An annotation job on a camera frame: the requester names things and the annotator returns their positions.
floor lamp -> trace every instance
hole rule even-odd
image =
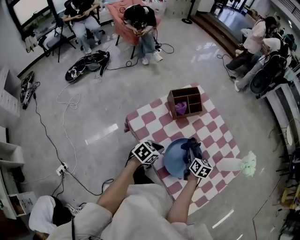
[[[188,12],[188,15],[187,15],[187,18],[182,18],[182,21],[184,23],[187,23],[187,24],[192,24],[192,20],[190,20],[190,17],[191,17],[191,12],[192,12],[192,9],[193,9],[193,6],[195,4],[195,0],[192,0],[192,5],[191,5],[191,8],[189,9],[189,12]]]

checkered cloth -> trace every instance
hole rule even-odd
[[[241,159],[240,150],[217,109],[197,83],[188,87],[198,87],[201,94],[200,115],[173,120],[169,112],[167,96],[155,100],[126,118],[125,130],[130,130],[138,141],[154,140],[166,149],[178,138],[194,137],[201,144],[202,155],[213,167],[212,172],[202,179],[195,190],[188,214],[203,207],[221,192],[239,172],[219,171],[215,165],[222,158]],[[186,181],[169,174],[163,164],[163,155],[154,163],[154,169],[173,199],[176,199],[186,185]]]

wooden platform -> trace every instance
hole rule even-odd
[[[240,49],[239,42],[220,20],[210,13],[198,11],[191,20],[211,35],[232,58],[235,57],[235,50]]]

power strip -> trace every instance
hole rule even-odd
[[[60,167],[56,170],[56,173],[61,176],[61,171],[63,171],[64,173],[67,171],[68,169],[68,165],[66,163],[63,163],[62,165],[60,165]]]

wooden box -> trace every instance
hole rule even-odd
[[[202,111],[201,96],[197,87],[171,90],[167,100],[174,120],[195,116]],[[179,115],[175,111],[175,105],[181,102],[187,103],[187,109],[184,115]]]

